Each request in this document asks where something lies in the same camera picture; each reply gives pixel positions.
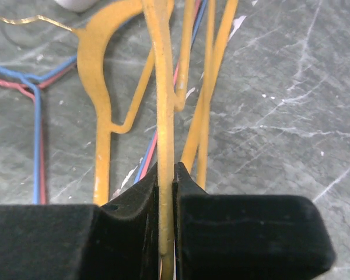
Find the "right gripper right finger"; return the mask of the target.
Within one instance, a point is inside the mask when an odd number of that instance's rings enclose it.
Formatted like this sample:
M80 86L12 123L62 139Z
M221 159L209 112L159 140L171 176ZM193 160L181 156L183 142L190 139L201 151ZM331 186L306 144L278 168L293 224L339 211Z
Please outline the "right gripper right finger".
M208 194L174 168L178 279L314 279L336 260L317 207L298 195Z

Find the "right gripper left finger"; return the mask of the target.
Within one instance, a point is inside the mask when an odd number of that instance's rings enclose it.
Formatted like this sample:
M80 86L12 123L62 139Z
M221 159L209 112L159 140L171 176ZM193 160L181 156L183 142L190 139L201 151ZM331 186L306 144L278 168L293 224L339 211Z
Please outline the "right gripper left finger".
M157 177L103 206L0 205L0 279L158 279Z

